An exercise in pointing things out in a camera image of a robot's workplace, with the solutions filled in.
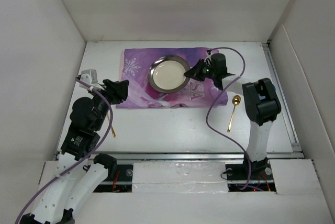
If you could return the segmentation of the round metal plate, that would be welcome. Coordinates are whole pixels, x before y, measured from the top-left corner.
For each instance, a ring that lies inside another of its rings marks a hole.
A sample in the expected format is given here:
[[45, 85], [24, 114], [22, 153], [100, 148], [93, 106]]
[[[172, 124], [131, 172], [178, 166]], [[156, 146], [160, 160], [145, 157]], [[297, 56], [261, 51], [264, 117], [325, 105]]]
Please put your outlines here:
[[177, 55], [166, 55], [151, 64], [148, 70], [148, 82], [157, 92], [175, 93], [188, 84], [189, 77], [184, 73], [190, 69], [183, 58]]

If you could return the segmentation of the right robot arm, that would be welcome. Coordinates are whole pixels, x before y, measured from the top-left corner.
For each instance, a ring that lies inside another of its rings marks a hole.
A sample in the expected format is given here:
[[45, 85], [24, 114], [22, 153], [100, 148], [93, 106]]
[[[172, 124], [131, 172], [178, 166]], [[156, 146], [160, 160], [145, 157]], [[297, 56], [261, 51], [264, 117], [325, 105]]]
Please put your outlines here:
[[281, 112], [281, 104], [271, 79], [263, 78], [253, 82], [229, 73], [226, 57], [221, 53], [200, 59], [184, 76], [201, 82], [211, 79], [219, 90], [243, 97], [245, 112], [250, 120], [249, 142], [244, 151], [243, 163], [234, 166], [228, 177], [248, 180], [258, 176], [267, 167], [266, 150], [270, 129]]

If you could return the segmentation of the purple pink printed cloth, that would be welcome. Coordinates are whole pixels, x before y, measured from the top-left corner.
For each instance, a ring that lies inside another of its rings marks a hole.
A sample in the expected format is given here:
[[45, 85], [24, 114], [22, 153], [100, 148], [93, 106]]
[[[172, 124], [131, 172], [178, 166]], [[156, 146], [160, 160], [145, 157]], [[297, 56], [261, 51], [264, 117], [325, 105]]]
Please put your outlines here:
[[118, 108], [209, 107], [221, 90], [210, 79], [190, 80], [180, 91], [163, 94], [149, 84], [148, 71], [154, 61], [166, 55], [177, 55], [193, 67], [206, 57], [207, 48], [143, 48], [125, 49], [121, 54], [119, 79], [128, 80], [128, 97]]

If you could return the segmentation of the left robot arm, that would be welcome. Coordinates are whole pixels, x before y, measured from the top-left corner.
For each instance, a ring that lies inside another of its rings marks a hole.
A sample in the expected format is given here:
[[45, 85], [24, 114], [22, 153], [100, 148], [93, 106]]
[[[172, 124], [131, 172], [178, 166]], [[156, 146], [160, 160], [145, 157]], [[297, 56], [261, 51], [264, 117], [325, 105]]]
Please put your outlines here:
[[88, 158], [104, 142], [107, 135], [100, 131], [112, 105], [128, 97], [129, 81], [103, 80], [102, 84], [85, 81], [83, 75], [75, 79], [92, 97], [81, 97], [72, 106], [71, 124], [61, 146], [53, 179], [43, 186], [27, 203], [39, 195], [40, 202], [30, 213], [22, 210], [16, 223], [74, 223], [78, 211], [103, 180], [117, 174], [116, 158], [100, 153], [93, 164]]

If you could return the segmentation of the gold fork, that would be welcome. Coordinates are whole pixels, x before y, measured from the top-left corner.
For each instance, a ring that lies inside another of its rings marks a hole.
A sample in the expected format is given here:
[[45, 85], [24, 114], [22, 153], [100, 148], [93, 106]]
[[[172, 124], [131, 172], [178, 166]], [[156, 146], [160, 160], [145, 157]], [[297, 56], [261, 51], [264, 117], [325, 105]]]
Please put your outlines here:
[[[111, 123], [111, 118], [110, 118], [109, 114], [107, 114], [107, 119], [108, 119], [109, 123]], [[113, 138], [115, 138], [116, 137], [116, 133], [115, 133], [115, 131], [113, 129], [113, 126], [110, 127], [110, 131], [111, 131], [111, 134], [112, 134]]]

